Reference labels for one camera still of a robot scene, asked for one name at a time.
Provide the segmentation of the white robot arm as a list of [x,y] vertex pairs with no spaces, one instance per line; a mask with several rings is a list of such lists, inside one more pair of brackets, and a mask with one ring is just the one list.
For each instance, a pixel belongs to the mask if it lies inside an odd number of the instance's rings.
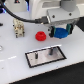
[[50,37],[67,37],[80,18],[76,0],[30,0],[29,4],[31,19],[42,19]]

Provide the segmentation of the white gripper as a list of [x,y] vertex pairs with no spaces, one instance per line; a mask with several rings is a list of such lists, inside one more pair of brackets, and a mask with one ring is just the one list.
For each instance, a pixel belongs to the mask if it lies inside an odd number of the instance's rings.
[[47,10],[48,23],[47,26],[50,27],[49,36],[52,38],[55,35],[56,28],[54,26],[67,24],[66,30],[68,35],[72,34],[74,26],[71,23],[76,22],[79,19],[80,11],[75,8],[73,12],[65,11],[62,8],[54,8]]

